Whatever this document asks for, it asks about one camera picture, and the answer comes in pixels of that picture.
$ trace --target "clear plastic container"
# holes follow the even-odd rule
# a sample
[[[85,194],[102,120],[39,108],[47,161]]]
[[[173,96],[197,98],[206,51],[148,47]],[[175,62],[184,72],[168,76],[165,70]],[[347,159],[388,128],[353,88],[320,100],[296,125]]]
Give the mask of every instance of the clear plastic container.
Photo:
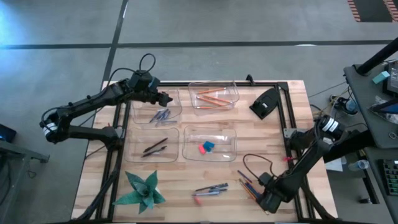
[[[199,145],[206,141],[215,144],[210,153],[201,154]],[[230,162],[236,158],[236,131],[234,129],[199,128],[187,126],[184,130],[182,156],[194,161]]]
[[[124,159],[128,162],[173,162],[177,160],[178,148],[180,145],[180,132],[176,128],[170,129],[136,129],[128,133],[127,142],[124,148]],[[167,146],[163,151],[155,152],[147,157],[144,150],[161,140],[167,138],[158,146],[148,152],[156,151],[162,146]]]
[[[173,98],[173,101],[167,103],[167,107],[159,106],[158,103],[152,105],[150,103],[143,103],[140,101],[132,101],[132,120],[139,124],[142,128],[154,128],[158,126],[165,126],[170,124],[176,124],[180,121],[180,114],[182,112],[182,106],[180,101],[180,94],[178,90],[159,90],[169,94],[169,97]],[[159,110],[169,109],[170,114],[165,122],[159,122],[152,118],[158,113]]]
[[[231,110],[239,100],[234,81],[189,83],[188,89],[195,114],[199,116]]]

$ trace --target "wooden table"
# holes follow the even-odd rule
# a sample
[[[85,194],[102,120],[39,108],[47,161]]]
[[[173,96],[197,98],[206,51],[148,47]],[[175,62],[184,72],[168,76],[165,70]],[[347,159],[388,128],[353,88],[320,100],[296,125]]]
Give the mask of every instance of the wooden table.
[[[294,108],[295,120],[298,128],[309,129],[313,126],[307,94],[303,81],[288,81],[290,97]],[[158,204],[153,210],[147,209],[138,215],[138,205],[117,205],[114,212],[114,222],[293,222],[297,221],[294,203],[281,203],[277,213],[267,215],[252,200],[239,184],[241,176],[237,170],[249,175],[242,163],[243,155],[247,153],[260,154],[273,161],[273,171],[281,174],[287,169],[287,163],[283,161],[285,148],[280,128],[280,120],[277,109],[262,121],[249,109],[249,105],[268,87],[238,87],[240,99],[233,110],[223,113],[210,114],[197,117],[192,108],[187,87],[178,87],[182,102],[182,114],[180,123],[171,126],[180,131],[180,148],[178,159],[169,163],[135,163],[123,159],[121,175],[118,186],[118,196],[131,192],[133,189],[127,181],[124,171],[136,174],[143,179],[157,170],[159,179],[158,188],[165,197],[166,202]],[[281,92],[284,105],[285,118],[289,124],[289,116]],[[100,111],[94,127],[102,128],[112,123],[114,107],[106,107]],[[237,158],[233,162],[201,162],[183,158],[183,131],[187,125],[208,126],[209,128],[234,128],[237,133]],[[139,128],[129,117],[127,138],[132,128]],[[92,141],[87,153],[99,148],[99,141]],[[126,140],[124,151],[129,150],[129,141]],[[72,218],[78,217],[94,199],[101,185],[103,166],[106,158],[106,150],[102,150],[90,156],[84,163],[81,173]],[[256,157],[248,158],[248,166],[257,175],[269,172],[269,163]],[[326,174],[323,160],[308,173],[310,188],[326,210],[337,217],[335,203]],[[228,191],[219,196],[202,197],[203,205],[197,205],[192,199],[195,189],[216,185],[223,182],[229,184]],[[105,198],[104,213],[108,211],[110,190]],[[303,211],[306,210],[305,199],[300,198]]]

